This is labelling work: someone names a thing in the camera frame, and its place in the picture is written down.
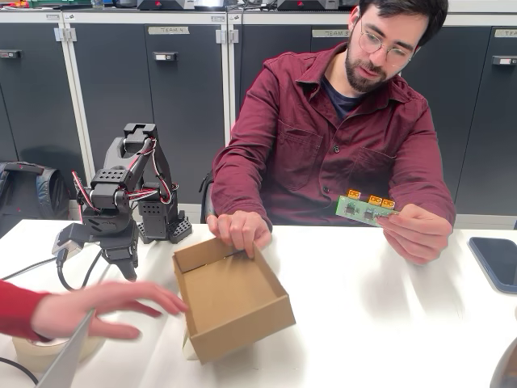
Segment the hand of red-sleeved person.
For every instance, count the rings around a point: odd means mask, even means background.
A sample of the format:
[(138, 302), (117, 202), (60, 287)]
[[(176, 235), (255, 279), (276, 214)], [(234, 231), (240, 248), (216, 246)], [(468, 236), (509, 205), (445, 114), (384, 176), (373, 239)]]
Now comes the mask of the hand of red-sleeved person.
[(118, 310), (130, 310), (158, 317), (161, 313), (140, 303), (141, 299), (157, 303), (169, 314), (187, 311), (187, 304), (177, 295), (153, 282), (107, 282), (69, 293), (49, 294), (37, 305), (30, 324), (46, 339), (70, 337), (78, 324), (92, 310), (88, 334), (116, 340), (134, 340), (140, 331), (128, 324), (108, 323), (98, 318)]

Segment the man's right hand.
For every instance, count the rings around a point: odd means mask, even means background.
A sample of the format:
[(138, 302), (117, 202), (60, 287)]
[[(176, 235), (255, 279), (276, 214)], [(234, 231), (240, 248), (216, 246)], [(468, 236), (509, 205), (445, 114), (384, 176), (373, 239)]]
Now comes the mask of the man's right hand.
[(206, 222), (212, 234), (251, 259), (255, 248), (266, 247), (272, 239), (268, 224), (256, 212), (238, 210), (234, 214), (210, 215)]

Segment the man's left hand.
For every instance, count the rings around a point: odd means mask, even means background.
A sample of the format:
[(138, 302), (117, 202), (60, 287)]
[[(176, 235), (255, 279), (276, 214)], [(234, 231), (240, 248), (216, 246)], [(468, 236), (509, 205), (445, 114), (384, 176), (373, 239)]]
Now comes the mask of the man's left hand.
[(402, 258), (418, 265), (438, 259), (452, 233), (452, 225), (445, 218), (413, 204), (397, 214), (378, 217), (377, 223), (389, 245)]

